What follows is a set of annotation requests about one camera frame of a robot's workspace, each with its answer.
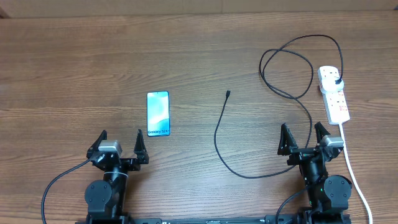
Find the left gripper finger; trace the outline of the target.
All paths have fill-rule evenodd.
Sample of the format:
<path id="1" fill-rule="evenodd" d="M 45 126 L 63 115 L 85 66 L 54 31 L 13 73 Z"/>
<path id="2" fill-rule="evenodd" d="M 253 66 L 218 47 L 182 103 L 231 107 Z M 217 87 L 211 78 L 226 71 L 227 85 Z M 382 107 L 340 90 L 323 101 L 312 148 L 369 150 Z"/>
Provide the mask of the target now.
<path id="1" fill-rule="evenodd" d="M 137 138 L 134 146 L 134 153 L 137 156 L 138 163 L 140 164 L 148 164 L 149 163 L 149 155 L 147 153 L 145 144 L 144 144 L 144 136 L 141 129 L 137 130 Z"/>
<path id="2" fill-rule="evenodd" d="M 90 159 L 92 155 L 96 152 L 99 151 L 99 146 L 102 140 L 107 140 L 107 131 L 103 130 L 101 134 L 99 135 L 98 139 L 89 147 L 89 149 L 86 152 L 86 158 Z"/>

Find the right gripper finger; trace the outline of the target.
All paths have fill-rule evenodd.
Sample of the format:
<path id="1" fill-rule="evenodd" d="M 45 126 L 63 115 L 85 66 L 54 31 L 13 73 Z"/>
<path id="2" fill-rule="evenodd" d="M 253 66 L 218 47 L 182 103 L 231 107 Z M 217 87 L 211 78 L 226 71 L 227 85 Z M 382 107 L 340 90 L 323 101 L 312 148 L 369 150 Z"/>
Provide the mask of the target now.
<path id="1" fill-rule="evenodd" d="M 324 136 L 330 135 L 330 133 L 326 130 L 326 128 L 321 124 L 321 122 L 317 122 L 314 125 L 316 137 L 317 137 L 317 144 L 321 144 L 321 141 Z"/>
<path id="2" fill-rule="evenodd" d="M 280 131 L 280 141 L 277 154 L 280 156 L 288 156 L 298 149 L 297 143 L 291 133 L 289 127 L 283 123 Z"/>

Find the Samsung Galaxy smartphone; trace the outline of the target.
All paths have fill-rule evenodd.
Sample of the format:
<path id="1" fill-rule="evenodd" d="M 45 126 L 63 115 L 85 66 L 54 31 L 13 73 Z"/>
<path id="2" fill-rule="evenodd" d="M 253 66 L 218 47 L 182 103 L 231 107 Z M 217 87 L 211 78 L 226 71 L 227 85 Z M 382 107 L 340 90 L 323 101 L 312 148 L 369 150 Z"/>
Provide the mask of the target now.
<path id="1" fill-rule="evenodd" d="M 147 135 L 149 137 L 170 135 L 170 99 L 168 91 L 147 94 Z"/>

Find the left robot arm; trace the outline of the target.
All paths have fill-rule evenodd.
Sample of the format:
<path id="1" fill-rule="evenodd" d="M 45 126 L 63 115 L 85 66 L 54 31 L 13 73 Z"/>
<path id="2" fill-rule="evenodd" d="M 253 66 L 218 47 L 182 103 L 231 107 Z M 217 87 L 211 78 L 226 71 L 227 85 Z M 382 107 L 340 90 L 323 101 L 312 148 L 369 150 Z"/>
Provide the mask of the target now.
<path id="1" fill-rule="evenodd" d="M 86 223 L 134 223 L 132 216 L 124 211 L 128 173 L 139 171 L 149 163 L 143 133 L 137 131 L 134 154 L 122 158 L 122 148 L 117 140 L 108 140 L 104 130 L 87 150 L 86 157 L 93 166 L 104 172 L 101 180 L 90 183 L 85 190 L 88 205 Z"/>

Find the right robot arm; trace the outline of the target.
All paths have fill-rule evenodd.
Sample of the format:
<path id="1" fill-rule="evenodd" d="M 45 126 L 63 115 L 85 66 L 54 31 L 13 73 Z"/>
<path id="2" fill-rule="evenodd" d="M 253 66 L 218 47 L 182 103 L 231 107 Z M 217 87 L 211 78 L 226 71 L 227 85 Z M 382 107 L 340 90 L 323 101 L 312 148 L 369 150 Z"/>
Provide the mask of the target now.
<path id="1" fill-rule="evenodd" d="M 298 166 L 304 179 L 304 192 L 308 193 L 309 206 L 302 207 L 294 215 L 280 215 L 276 223 L 350 223 L 348 209 L 352 182 L 342 175 L 329 175 L 326 163 L 343 151 L 344 141 L 339 135 L 330 134 L 318 122 L 315 124 L 317 145 L 299 148 L 288 126 L 281 125 L 278 155 L 288 156 L 289 166 Z"/>

